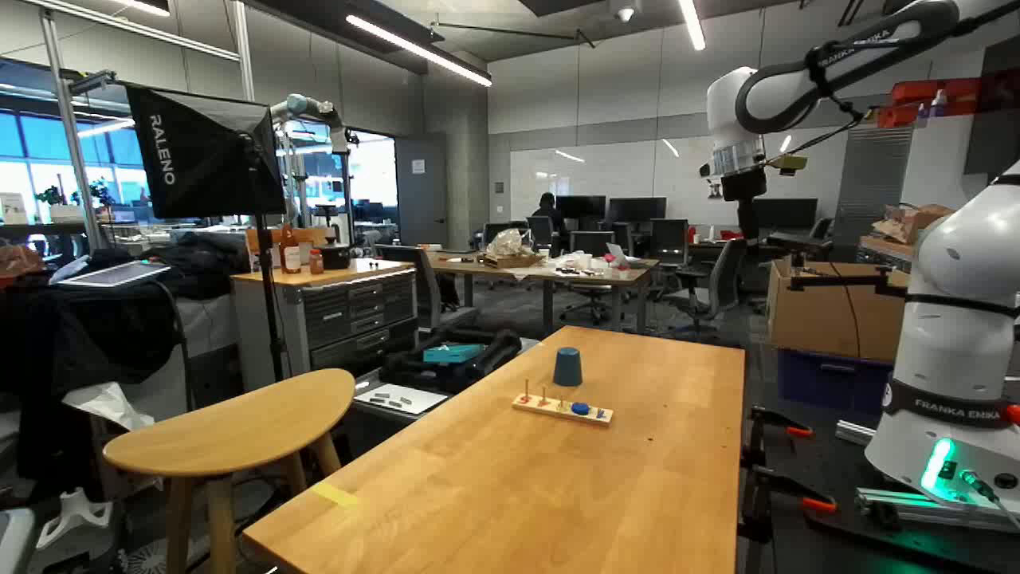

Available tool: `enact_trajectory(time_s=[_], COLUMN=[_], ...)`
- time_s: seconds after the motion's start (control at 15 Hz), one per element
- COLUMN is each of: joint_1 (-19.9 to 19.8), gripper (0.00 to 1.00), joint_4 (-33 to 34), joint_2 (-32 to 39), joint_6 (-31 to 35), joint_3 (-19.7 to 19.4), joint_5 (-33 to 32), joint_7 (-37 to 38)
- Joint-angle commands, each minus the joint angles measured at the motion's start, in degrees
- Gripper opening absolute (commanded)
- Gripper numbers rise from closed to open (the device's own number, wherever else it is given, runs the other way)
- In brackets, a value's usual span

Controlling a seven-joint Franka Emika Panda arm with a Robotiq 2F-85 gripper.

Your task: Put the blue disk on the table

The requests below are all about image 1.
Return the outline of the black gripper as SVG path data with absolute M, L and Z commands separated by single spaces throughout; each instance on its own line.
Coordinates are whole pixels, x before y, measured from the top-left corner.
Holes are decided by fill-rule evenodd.
M 750 200 L 766 192 L 766 169 L 722 175 L 719 185 L 727 200 Z

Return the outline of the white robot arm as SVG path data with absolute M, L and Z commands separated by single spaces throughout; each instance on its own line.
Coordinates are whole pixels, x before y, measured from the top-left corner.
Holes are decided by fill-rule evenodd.
M 762 136 L 800 124 L 818 99 L 966 35 L 1017 0 L 907 0 L 891 16 L 800 62 L 733 67 L 706 93 L 706 172 L 730 200 L 766 192 Z M 1020 505 L 1017 404 L 1004 394 L 1017 346 L 1020 163 L 924 231 L 879 425 L 865 459 L 951 505 Z

